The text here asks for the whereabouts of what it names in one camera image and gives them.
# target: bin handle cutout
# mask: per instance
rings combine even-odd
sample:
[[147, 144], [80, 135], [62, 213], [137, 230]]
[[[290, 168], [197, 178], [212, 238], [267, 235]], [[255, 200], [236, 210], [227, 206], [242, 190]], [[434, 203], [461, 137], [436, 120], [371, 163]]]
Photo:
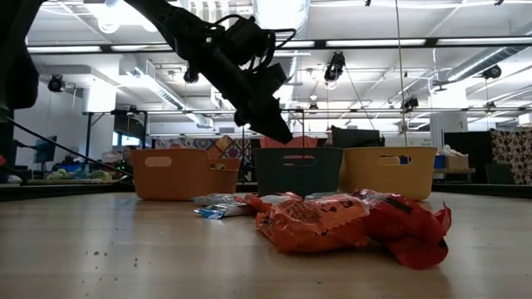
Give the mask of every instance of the bin handle cutout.
[[288, 155], [283, 157], [284, 166], [313, 166], [316, 158], [311, 155]]
[[380, 166], [408, 166], [412, 164], [412, 157], [408, 155], [382, 155], [377, 160]]
[[144, 161], [148, 167], [170, 167], [172, 165], [171, 157], [148, 157]]

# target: ceiling duct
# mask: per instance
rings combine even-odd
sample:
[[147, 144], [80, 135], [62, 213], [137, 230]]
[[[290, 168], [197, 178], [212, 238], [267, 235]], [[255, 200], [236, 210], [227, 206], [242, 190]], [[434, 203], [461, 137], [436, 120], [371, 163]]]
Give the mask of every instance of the ceiling duct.
[[[310, 0], [253, 0], [253, 9], [255, 19], [262, 28], [295, 28], [297, 33], [294, 39], [301, 39], [305, 36]], [[272, 64], [280, 63], [288, 82], [292, 82], [298, 72], [300, 59], [298, 57], [274, 58]], [[291, 92], [283, 91], [282, 94], [275, 96], [279, 96], [282, 103], [289, 103], [292, 100], [293, 86], [284, 87], [290, 89]]]
[[[125, 68], [131, 67], [131, 61], [128, 57], [124, 57], [121, 61], [121, 71], [124, 71], [128, 76], [133, 76], [139, 80], [139, 82], [146, 88], [153, 91], [164, 102], [172, 105], [176, 110], [189, 110], [190, 107], [185, 105], [185, 101], [172, 92], [165, 83], [158, 81], [156, 78], [156, 68], [150, 61], [145, 62], [145, 72], [139, 67], [134, 67], [133, 71], [126, 71]], [[198, 128], [214, 128], [214, 122], [212, 119], [204, 117], [202, 115], [195, 115], [187, 113], [186, 116], [196, 123]]]
[[[514, 36], [532, 36], [532, 22], [514, 32]], [[482, 71], [495, 66], [499, 62], [512, 57], [513, 55], [524, 51], [528, 46], [524, 47], [502, 47], [498, 49], [487, 49], [481, 53], [473, 56], [468, 61], [454, 67], [444, 76], [445, 81], [462, 81]]]

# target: fluorescent light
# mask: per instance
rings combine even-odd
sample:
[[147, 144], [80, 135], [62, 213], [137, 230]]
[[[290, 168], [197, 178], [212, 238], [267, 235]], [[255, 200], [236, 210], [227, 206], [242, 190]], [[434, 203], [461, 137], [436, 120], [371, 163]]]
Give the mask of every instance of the fluorescent light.
[[527, 114], [524, 114], [524, 115], [519, 115], [519, 124], [520, 125], [527, 125], [529, 124], [530, 122], [532, 122], [532, 120], [530, 119], [530, 113], [527, 113]]
[[474, 38], [442, 38], [438, 40], [438, 45], [469, 45], [469, 44], [527, 44], [532, 43], [532, 37], [474, 37]]
[[183, 115], [185, 112], [182, 110], [168, 110], [168, 111], [149, 111], [150, 115]]
[[311, 56], [309, 52], [276, 51], [273, 54], [273, 57], [309, 57], [309, 56]]
[[112, 51], [168, 51], [172, 50], [170, 45], [124, 45], [111, 46]]
[[99, 46], [28, 47], [27, 50], [30, 52], [30, 54], [101, 52], [101, 48]]
[[[422, 46], [425, 44], [425, 39], [402, 39], [401, 46]], [[399, 46], [398, 40], [343, 40], [343, 41], [327, 41], [326, 47], [391, 47]]]
[[232, 114], [236, 110], [190, 110], [189, 113], [193, 114]]
[[287, 42], [283, 47], [314, 47], [313, 41], [290, 41]]

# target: red snack bag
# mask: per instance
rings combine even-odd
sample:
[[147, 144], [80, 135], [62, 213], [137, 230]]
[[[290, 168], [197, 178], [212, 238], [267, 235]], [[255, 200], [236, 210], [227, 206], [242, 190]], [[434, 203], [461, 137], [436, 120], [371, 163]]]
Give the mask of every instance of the red snack bag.
[[369, 207], [363, 218], [367, 236], [390, 249], [402, 265], [421, 270], [447, 256], [443, 237], [451, 227], [451, 210], [446, 206], [435, 215], [397, 194], [359, 189], [353, 196]]
[[324, 252], [366, 245], [365, 215], [358, 199], [341, 194], [275, 204], [257, 215], [256, 225], [281, 252]]

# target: computer monitor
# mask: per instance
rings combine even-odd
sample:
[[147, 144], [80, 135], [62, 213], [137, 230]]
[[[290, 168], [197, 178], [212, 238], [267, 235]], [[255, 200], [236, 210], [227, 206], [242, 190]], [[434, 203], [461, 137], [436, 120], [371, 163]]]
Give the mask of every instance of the computer monitor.
[[[57, 136], [51, 136], [48, 137], [49, 140], [53, 140], [57, 142]], [[37, 140], [35, 143], [35, 156], [33, 159], [33, 163], [46, 163], [46, 162], [53, 162], [54, 157], [56, 155], [56, 146], [48, 143], [45, 140]]]
[[379, 130], [352, 130], [332, 127], [332, 146], [341, 149], [384, 146]]

